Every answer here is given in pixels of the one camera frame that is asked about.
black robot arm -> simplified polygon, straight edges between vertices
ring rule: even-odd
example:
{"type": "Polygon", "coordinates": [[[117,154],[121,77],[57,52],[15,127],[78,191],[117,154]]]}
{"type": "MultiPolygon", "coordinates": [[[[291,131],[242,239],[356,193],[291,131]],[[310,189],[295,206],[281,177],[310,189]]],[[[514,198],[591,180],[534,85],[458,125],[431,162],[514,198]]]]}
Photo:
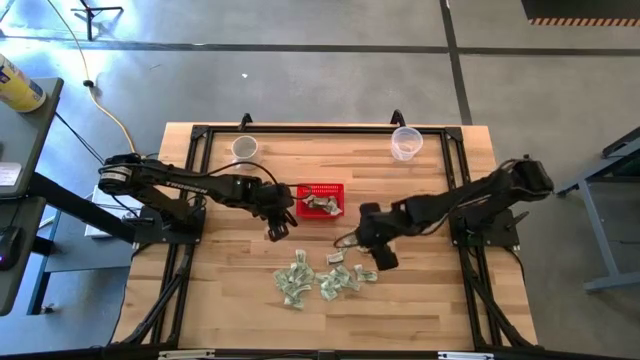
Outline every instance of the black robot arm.
{"type": "Polygon", "coordinates": [[[539,161],[509,160],[490,175],[454,190],[394,202],[389,212],[382,212],[378,203],[362,204],[354,235],[358,246],[370,250],[378,269],[388,270],[398,266],[387,245],[396,237],[430,234],[450,214],[462,210],[465,230],[479,231],[514,203],[542,200],[552,191],[553,182],[539,161]]]}
{"type": "Polygon", "coordinates": [[[267,221],[271,241],[289,234],[287,224],[297,226],[287,210],[294,204],[289,187],[263,182],[259,177],[200,174],[158,160],[143,159],[138,154],[107,159],[100,174],[100,190],[108,195],[135,198],[160,213],[162,222],[169,226],[189,227],[196,221],[194,213],[198,208],[184,199],[169,198],[155,188],[157,185],[206,195],[227,207],[244,209],[267,221]]]}

red basket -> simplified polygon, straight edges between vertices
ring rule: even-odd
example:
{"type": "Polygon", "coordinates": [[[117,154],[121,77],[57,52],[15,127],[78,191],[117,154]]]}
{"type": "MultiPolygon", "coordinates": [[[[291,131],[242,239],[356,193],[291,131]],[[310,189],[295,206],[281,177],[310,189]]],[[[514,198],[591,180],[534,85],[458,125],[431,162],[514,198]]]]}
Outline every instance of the red basket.
{"type": "MultiPolygon", "coordinates": [[[[296,215],[307,219],[334,219],[338,216],[344,215],[344,185],[342,184],[302,184],[311,187],[311,194],[318,197],[335,196],[338,200],[338,207],[342,212],[338,215],[328,214],[323,209],[311,209],[302,202],[297,200],[296,202],[296,215]]],[[[304,197],[309,193],[309,189],[306,186],[298,186],[297,197],[304,197]]]]}

yellow can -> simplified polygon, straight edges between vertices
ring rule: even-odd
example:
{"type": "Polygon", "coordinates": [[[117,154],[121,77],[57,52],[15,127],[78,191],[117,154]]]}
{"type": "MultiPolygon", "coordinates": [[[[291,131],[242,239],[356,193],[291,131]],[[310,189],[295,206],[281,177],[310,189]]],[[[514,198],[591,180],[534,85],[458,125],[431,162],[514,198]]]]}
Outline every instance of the yellow can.
{"type": "Polygon", "coordinates": [[[30,112],[42,104],[47,93],[0,54],[0,100],[17,112],[30,112]]]}

clear plastic cup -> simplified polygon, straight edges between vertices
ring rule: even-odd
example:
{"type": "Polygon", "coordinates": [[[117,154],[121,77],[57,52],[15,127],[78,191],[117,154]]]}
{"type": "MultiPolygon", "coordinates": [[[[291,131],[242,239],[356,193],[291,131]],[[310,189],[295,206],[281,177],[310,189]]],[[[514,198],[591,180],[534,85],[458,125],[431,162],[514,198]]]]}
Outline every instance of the clear plastic cup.
{"type": "MultiPolygon", "coordinates": [[[[240,136],[235,139],[231,144],[231,154],[233,155],[233,162],[238,161],[252,161],[255,162],[258,154],[258,141],[252,136],[240,136]]],[[[251,164],[238,164],[237,169],[252,169],[255,166],[251,164]]]]}
{"type": "Polygon", "coordinates": [[[391,135],[391,155],[396,160],[409,161],[422,149],[422,134],[414,128],[399,127],[391,135]]]}

wooden tabletop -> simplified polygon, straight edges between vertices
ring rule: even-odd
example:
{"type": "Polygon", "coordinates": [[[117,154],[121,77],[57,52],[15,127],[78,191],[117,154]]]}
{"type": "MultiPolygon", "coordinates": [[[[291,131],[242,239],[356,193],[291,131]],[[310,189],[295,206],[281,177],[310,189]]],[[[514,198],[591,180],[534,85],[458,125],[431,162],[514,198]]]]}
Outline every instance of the wooden tabletop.
{"type": "MultiPolygon", "coordinates": [[[[184,166],[193,125],[167,124],[160,160],[184,166]]],[[[485,126],[462,129],[475,180],[496,166],[489,131],[485,126]]],[[[332,242],[358,225],[358,207],[363,202],[380,202],[384,210],[391,201],[447,191],[437,137],[425,135],[420,152],[411,161],[399,163],[391,157],[389,135],[251,134],[250,129],[248,134],[259,143],[258,161],[279,182],[344,184],[345,216],[329,221],[299,219],[300,226],[290,228],[287,238],[272,243],[264,222],[209,201],[191,272],[181,348],[473,348],[460,262],[449,245],[446,225],[432,236],[397,239],[392,245],[400,266],[379,273],[377,283],[363,284],[359,292],[345,289],[327,302],[315,285],[304,293],[301,311],[283,304],[284,296],[272,277],[275,270],[295,262],[296,249],[307,252],[314,271],[330,270],[326,255],[335,252],[332,242]]],[[[209,169],[232,161],[230,144],[238,136],[215,135],[209,169]]],[[[260,170],[231,171],[266,179],[260,170]]],[[[167,246],[154,245],[133,261],[114,341],[129,335],[157,299],[166,253],[167,246]]],[[[522,335],[535,343],[517,262],[506,251],[493,248],[487,249],[487,259],[496,301],[522,335]]],[[[350,250],[345,265],[352,269],[355,264],[375,270],[369,256],[350,250]]],[[[479,311],[488,339],[484,307],[479,306],[479,311]]]]}

